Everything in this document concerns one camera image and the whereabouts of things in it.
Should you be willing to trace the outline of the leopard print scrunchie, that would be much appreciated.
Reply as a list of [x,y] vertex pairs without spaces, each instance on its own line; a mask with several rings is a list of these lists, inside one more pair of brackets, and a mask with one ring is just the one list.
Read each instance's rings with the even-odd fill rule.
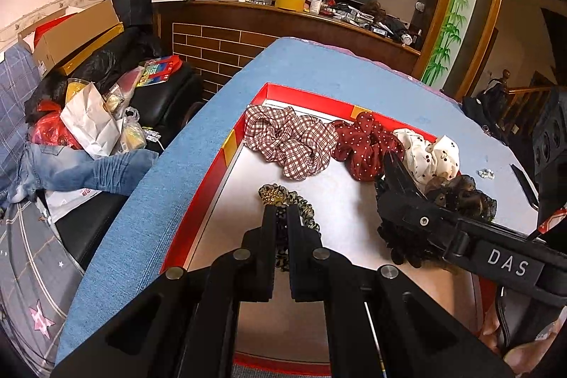
[[315,230],[318,234],[320,226],[315,221],[313,206],[296,191],[289,191],[285,186],[277,183],[265,184],[259,188],[259,197],[262,203],[276,207],[277,232],[276,232],[276,264],[275,267],[281,272],[289,272],[289,250],[288,233],[286,224],[286,209],[296,205],[299,210],[300,225]]

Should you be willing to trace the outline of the red jewelry tray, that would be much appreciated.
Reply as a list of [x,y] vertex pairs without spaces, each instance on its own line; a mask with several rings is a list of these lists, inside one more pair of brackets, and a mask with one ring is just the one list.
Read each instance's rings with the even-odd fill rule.
[[[323,124],[354,122],[370,110],[278,84],[265,84],[253,106],[293,108]],[[230,131],[186,210],[166,253],[162,271],[208,267],[236,248],[248,229],[262,223],[264,205],[299,205],[314,210],[324,247],[342,253],[355,265],[375,270],[390,264],[389,248],[375,228],[380,223],[372,182],[352,178],[344,163],[331,158],[316,176],[290,180],[277,163],[268,163],[243,141],[245,115]],[[329,376],[330,364],[322,302],[299,304],[290,298],[288,272],[280,257],[273,297],[266,304],[244,303],[236,333],[235,363],[284,376]],[[421,269],[402,265],[410,279],[461,324],[476,333],[483,318],[479,280],[445,264]]]

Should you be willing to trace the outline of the white polka dot scrunchie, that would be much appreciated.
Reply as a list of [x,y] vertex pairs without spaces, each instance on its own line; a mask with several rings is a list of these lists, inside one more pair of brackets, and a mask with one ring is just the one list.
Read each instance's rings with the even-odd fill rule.
[[459,174],[459,146],[446,135],[434,142],[409,129],[394,130],[405,149],[404,165],[424,192],[432,180],[452,180]]

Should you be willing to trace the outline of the dark organza scrunchie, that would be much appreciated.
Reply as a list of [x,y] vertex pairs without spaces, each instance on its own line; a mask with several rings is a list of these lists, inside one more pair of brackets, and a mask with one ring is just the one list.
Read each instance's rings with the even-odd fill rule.
[[437,206],[482,222],[492,222],[497,213],[497,201],[479,190],[468,175],[436,176],[426,185],[425,196]]

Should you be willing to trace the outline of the dark red dotted scrunchie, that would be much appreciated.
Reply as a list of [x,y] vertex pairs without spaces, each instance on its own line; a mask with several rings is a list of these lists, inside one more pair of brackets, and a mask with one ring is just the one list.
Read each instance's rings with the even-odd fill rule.
[[332,158],[345,162],[353,179],[373,181],[383,172],[383,159],[387,154],[404,160],[405,148],[398,137],[375,120],[371,112],[362,112],[354,123],[333,121],[337,143]]

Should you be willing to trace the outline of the black smartphone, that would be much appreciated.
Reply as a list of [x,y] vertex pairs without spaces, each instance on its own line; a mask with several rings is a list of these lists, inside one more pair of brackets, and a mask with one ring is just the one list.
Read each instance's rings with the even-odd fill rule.
[[518,180],[518,182],[519,182],[519,184],[522,188],[522,191],[524,192],[524,195],[525,195],[527,201],[529,202],[529,205],[534,210],[538,211],[539,210],[539,201],[538,201],[536,193],[534,192],[532,186],[529,183],[528,177],[526,176],[524,171],[521,170],[516,165],[511,164],[510,168],[512,169],[514,176],[516,176],[516,179]]

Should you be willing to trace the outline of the red checkered scrunchie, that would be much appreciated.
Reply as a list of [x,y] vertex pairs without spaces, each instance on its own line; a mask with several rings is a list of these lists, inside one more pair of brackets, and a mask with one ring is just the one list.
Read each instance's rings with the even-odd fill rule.
[[278,164],[288,179],[303,180],[324,171],[337,141],[331,123],[299,115],[292,107],[254,105],[244,113],[244,144]]

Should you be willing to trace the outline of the blue bed sheet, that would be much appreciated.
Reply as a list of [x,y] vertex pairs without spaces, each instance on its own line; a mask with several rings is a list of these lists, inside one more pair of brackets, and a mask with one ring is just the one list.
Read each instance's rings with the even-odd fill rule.
[[522,232],[536,211],[513,174],[517,158],[459,106],[418,80],[344,50],[280,38],[242,68],[173,140],[113,221],[85,271],[62,330],[65,358],[158,275],[174,234],[221,144],[265,84],[280,84],[373,110],[457,143],[463,172],[498,202],[497,220]]

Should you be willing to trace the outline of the black clothing pile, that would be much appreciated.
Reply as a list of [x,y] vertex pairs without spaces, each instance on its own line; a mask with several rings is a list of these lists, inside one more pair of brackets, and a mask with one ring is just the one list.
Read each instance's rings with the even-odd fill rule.
[[461,102],[463,113],[476,122],[491,137],[507,144],[505,131],[499,123],[509,96],[506,93],[506,78],[489,80],[485,90],[475,97],[464,97]]

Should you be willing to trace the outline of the wooden stair railing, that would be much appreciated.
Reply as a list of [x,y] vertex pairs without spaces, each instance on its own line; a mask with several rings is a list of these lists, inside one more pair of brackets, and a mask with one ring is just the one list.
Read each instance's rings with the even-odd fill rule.
[[566,86],[553,84],[539,72],[534,73],[528,86],[508,88],[505,91],[505,108],[499,121],[505,135],[531,137],[555,89],[565,90]]

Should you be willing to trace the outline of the bamboo painted glass panel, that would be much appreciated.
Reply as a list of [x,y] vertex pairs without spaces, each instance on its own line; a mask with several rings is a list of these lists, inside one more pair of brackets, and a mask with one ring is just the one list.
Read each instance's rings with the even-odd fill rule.
[[477,0],[450,0],[432,56],[421,78],[423,84],[441,90],[455,66]]

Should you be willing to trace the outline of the colourful toy box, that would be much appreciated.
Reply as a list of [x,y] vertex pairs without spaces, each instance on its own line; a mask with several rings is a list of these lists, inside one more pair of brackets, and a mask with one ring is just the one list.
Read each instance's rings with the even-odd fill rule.
[[142,72],[137,87],[146,87],[156,84],[164,84],[169,78],[182,67],[179,56],[155,58],[142,64]]

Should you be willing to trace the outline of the wooden counter shelf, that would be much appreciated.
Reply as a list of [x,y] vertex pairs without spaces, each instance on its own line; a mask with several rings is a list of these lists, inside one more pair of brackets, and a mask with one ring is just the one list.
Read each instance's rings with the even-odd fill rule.
[[162,50],[179,56],[204,81],[209,100],[279,38],[299,38],[348,50],[410,75],[420,53],[334,19],[218,0],[153,4]]

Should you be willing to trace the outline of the white paper bag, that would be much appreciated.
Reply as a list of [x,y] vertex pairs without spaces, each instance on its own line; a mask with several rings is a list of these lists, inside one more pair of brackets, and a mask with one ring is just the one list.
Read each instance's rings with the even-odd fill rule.
[[92,83],[65,104],[61,119],[83,150],[94,159],[110,156],[120,138],[118,124]]

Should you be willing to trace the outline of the small white pump bottle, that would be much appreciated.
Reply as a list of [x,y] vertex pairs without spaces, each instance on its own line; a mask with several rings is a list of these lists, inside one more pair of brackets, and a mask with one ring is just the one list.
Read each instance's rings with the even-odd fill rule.
[[311,15],[319,15],[322,0],[311,0],[309,4],[309,13]]

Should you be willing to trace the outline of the blue jeans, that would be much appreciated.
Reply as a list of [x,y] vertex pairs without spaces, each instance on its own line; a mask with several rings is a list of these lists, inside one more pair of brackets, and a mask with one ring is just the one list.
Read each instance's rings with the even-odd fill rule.
[[148,149],[92,158],[69,146],[27,143],[15,177],[1,188],[1,206],[31,199],[39,190],[70,192],[83,188],[128,196],[158,160]]

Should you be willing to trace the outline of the red plastic bag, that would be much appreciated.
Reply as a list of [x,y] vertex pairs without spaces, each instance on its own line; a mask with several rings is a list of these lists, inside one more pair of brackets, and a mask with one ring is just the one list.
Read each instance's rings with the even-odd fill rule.
[[38,145],[68,146],[82,149],[82,146],[62,122],[62,108],[55,102],[43,100],[38,104],[43,115],[33,126],[31,142]]

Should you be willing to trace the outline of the black bag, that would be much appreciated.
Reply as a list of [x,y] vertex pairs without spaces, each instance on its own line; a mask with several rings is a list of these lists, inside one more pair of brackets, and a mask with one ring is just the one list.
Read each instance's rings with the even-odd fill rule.
[[151,25],[152,0],[111,0],[118,19],[125,27]]

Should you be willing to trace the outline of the brown cardboard box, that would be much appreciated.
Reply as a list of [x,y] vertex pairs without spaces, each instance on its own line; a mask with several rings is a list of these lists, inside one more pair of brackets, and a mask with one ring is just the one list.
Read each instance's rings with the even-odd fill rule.
[[95,51],[124,32],[112,0],[67,15],[41,35],[35,44],[33,58],[44,77],[55,70],[71,74]]

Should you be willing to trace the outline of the blue plaid shirt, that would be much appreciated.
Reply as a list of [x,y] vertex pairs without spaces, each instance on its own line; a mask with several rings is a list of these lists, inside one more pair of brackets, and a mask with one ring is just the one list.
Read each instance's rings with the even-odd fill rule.
[[1,57],[1,187],[15,176],[27,136],[25,102],[38,87],[40,74],[26,43],[16,43]]

